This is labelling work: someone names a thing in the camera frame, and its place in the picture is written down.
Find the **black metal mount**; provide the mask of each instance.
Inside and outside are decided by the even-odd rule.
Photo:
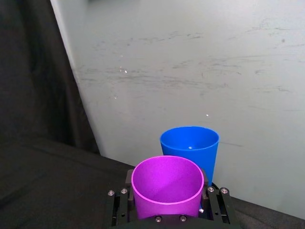
[[[208,186],[204,174],[202,209],[198,217],[187,215],[159,215],[139,220],[133,198],[131,175],[128,170],[125,187],[106,193],[103,229],[241,229],[227,188]]]

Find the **cup rim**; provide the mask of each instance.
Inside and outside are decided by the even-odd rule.
[[[182,129],[182,128],[186,128],[186,127],[198,127],[198,128],[203,128],[203,129],[211,130],[212,132],[214,132],[214,133],[217,135],[217,138],[218,138],[218,139],[217,139],[217,141],[216,141],[214,144],[212,144],[212,145],[210,145],[210,146],[207,146],[207,147],[204,147],[204,148],[199,148],[199,149],[179,149],[179,148],[175,148],[175,147],[169,146],[169,145],[165,144],[165,143],[162,141],[162,136],[163,136],[166,132],[171,131],[171,130],[174,130],[174,129],[180,129],[180,128]],[[214,131],[214,130],[212,130],[212,129],[210,129],[210,128],[207,128],[207,127],[204,127],[204,126],[198,126],[198,125],[177,126],[177,127],[174,127],[174,128],[171,128],[171,129],[168,129],[168,130],[164,131],[164,132],[161,134],[161,136],[160,136],[161,145],[164,145],[164,146],[166,146],[166,147],[168,147],[168,148],[170,148],[170,149],[180,150],[180,151],[187,151],[187,152],[198,151],[198,150],[203,150],[203,149],[208,149],[208,148],[213,147],[214,145],[218,144],[218,143],[219,143],[219,140],[220,140],[220,137],[219,137],[219,134],[218,134],[216,131]]]
[[[179,158],[179,159],[181,159],[181,160],[186,160],[186,161],[188,161],[188,162],[190,162],[190,163],[192,163],[193,165],[196,166],[196,168],[198,169],[198,171],[199,171],[199,173],[200,173],[200,175],[201,175],[201,181],[202,181],[202,183],[201,183],[201,185],[200,185],[200,188],[199,188],[199,190],[196,192],[196,194],[194,194],[193,196],[191,196],[191,197],[188,198],[188,199],[181,200],[181,201],[178,201],[178,202],[164,203],[164,202],[159,202],[159,201],[155,201],[155,200],[149,199],[149,198],[143,196],[143,195],[137,190],[137,188],[135,187],[134,182],[133,182],[133,175],[134,175],[134,172],[136,171],[136,169],[137,169],[141,164],[145,163],[146,161],[152,160],[152,159],[156,159],[156,158],[160,158],[160,157],[162,157],[162,158],[164,158],[164,157],[176,157],[176,158]],[[191,161],[191,160],[189,160],[189,159],[186,159],[186,158],[184,158],[184,157],[180,157],[180,156],[153,156],[153,157],[150,157],[150,158],[148,158],[148,159],[142,161],[141,163],[139,163],[139,164],[134,168],[134,170],[133,170],[133,172],[132,172],[132,188],[133,188],[134,192],[136,192],[137,195],[139,195],[141,198],[143,198],[143,199],[145,199],[146,201],[149,201],[149,202],[151,202],[151,203],[154,203],[154,204],[160,204],[160,205],[175,205],[175,204],[186,203],[186,202],[188,202],[188,201],[194,199],[194,198],[195,198],[196,196],[198,196],[199,194],[201,194],[202,189],[203,189],[203,185],[204,185],[204,177],[203,177],[203,173],[202,173],[201,169],[198,167],[198,165],[196,165],[193,161]]]

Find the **scuff mark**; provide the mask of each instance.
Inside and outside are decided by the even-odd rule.
[[[262,110],[262,111],[266,111],[266,108],[262,108],[262,107],[258,107],[258,106],[253,106],[253,105],[249,105],[249,108],[254,108],[254,109],[258,109],[258,110]]]
[[[191,39],[198,39],[198,38],[201,38],[201,36],[192,37],[189,40],[191,40]]]
[[[274,28],[275,30],[293,30],[293,29],[290,29],[290,28],[280,28],[280,27],[276,27],[276,28]]]
[[[96,79],[91,79],[91,78],[81,78],[81,81],[95,82],[97,80]]]
[[[216,84],[216,83],[205,83],[208,89],[218,89],[218,88],[229,88],[229,85],[226,83]]]
[[[234,143],[228,143],[228,142],[219,142],[221,144],[225,144],[225,145],[229,145],[229,146],[237,146],[237,147],[243,147],[243,145],[238,145],[238,144],[234,144]]]
[[[233,70],[227,70],[227,69],[207,69],[207,72],[218,72],[219,74],[224,74],[224,73],[235,73],[236,71]]]
[[[260,73],[263,73],[263,72],[264,72],[263,69],[258,69],[258,70],[256,70],[254,73],[255,73],[255,75],[257,75],[257,74],[260,74]]]
[[[132,83],[132,84],[139,84],[152,88],[182,88],[184,87],[191,87],[202,89],[204,85],[201,81],[194,81],[194,80],[185,80],[179,77],[174,76],[163,76],[163,77],[156,77],[150,76],[146,74],[138,74],[138,75],[112,75],[107,76],[107,80],[112,82],[112,84],[117,83]]]
[[[252,63],[252,62],[265,63],[264,60],[251,60],[251,59],[239,59],[239,62],[237,63]]]
[[[82,66],[81,68],[78,68],[77,73],[80,74],[95,74],[95,73],[100,73],[101,70],[97,69],[97,68],[86,68],[84,69],[84,66]]]
[[[291,109],[291,110],[283,110],[283,111],[287,111],[287,112],[303,112],[305,110]]]
[[[182,61],[181,63],[175,65],[173,68],[177,69],[177,68],[185,68],[188,66],[188,63],[191,63],[192,61],[188,60],[188,61]]]
[[[305,43],[304,44],[287,45],[287,46],[285,46],[285,48],[286,47],[290,47],[290,48],[292,48],[292,47],[301,47],[301,46],[305,46]]]
[[[265,87],[256,87],[256,88],[252,88],[252,89],[257,90],[262,93],[272,93],[272,92],[292,93],[292,91],[290,91],[286,88],[283,88],[282,86],[273,86],[273,87],[265,86]]]
[[[214,63],[212,66],[222,66],[222,67],[235,67],[235,68],[240,68],[240,65],[228,65],[228,64],[220,64],[220,63]]]

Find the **black cloth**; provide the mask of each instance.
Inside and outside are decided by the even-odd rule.
[[[98,153],[50,0],[0,0],[0,139]]]
[[[100,229],[108,190],[120,190],[131,168],[42,138],[4,142],[0,229]],[[233,204],[243,229],[305,229],[305,220],[235,198]]]

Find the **black fabric backdrop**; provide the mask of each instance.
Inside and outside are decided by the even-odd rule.
[[[0,0],[0,139],[98,153],[50,0]]]

